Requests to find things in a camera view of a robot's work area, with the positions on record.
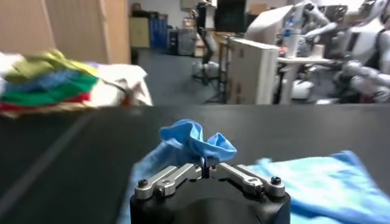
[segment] blue cloth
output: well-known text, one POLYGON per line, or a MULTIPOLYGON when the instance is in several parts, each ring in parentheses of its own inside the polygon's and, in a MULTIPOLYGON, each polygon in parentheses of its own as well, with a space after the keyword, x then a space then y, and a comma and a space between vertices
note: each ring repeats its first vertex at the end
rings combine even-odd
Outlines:
POLYGON ((390 223, 390 199, 351 151, 272 163, 261 159, 250 168, 280 176, 290 194, 291 223, 390 223))
POLYGON ((19 83, 19 84, 5 84, 6 92, 19 92, 27 93, 32 91, 44 91, 51 88, 55 88, 62 84, 65 84, 69 80, 75 78, 77 75, 80 75, 79 71, 75 70, 63 70, 52 72, 46 75, 38 76, 32 79, 29 82, 19 83))
POLYGON ((161 143, 134 165, 130 187, 124 200, 118 224, 130 223, 129 200, 138 180, 148 179, 167 166, 182 166, 186 163, 201 164, 202 158, 214 157, 220 161, 232 159, 237 150, 220 133, 206 142, 203 128, 197 122, 181 120, 160 130, 161 143))

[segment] black table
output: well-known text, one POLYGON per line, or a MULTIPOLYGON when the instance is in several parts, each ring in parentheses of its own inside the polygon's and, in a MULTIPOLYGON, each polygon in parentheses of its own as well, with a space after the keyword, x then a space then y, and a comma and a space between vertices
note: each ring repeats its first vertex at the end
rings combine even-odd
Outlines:
POLYGON ((227 137, 238 149, 231 164, 351 149, 390 194, 387 105, 107 108, 0 118, 0 197, 34 161, 57 149, 0 222, 114 223, 133 164, 160 142, 160 127, 183 118, 200 122, 205 138, 217 131, 227 137))

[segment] green cloth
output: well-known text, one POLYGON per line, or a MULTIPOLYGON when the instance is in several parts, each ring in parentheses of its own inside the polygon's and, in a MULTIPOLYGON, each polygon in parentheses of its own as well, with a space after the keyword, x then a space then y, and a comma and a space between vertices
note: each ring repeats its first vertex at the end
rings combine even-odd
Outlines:
POLYGON ((51 50, 40 55, 23 55, 24 60, 16 62, 4 79, 10 83, 28 82, 34 77, 59 70, 72 69, 84 74, 94 75, 96 68, 84 63, 66 59, 58 50, 51 50))
POLYGON ((2 96, 2 101, 21 107, 40 107, 57 104, 77 97, 80 93, 89 93, 97 81, 98 78, 94 76, 80 73, 67 84, 48 91, 35 93, 5 92, 2 96))

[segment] computer monitor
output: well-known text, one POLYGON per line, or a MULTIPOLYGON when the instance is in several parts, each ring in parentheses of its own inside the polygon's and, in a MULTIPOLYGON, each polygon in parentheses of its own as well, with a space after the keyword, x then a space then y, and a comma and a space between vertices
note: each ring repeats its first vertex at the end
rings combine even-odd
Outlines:
POLYGON ((293 7, 293 5, 287 5, 261 13, 248 27, 244 38, 275 45, 277 35, 282 32, 286 19, 292 15, 293 7))

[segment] yellow cloth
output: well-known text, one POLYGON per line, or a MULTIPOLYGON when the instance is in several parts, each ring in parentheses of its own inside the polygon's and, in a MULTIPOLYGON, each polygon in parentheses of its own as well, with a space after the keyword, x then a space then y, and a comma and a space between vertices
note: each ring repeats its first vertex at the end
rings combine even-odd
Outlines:
POLYGON ((40 55, 23 55, 24 60, 16 62, 4 79, 10 83, 28 82, 34 77, 50 72, 72 69, 84 74, 95 75, 97 69, 84 63, 66 59, 58 50, 51 50, 40 55))

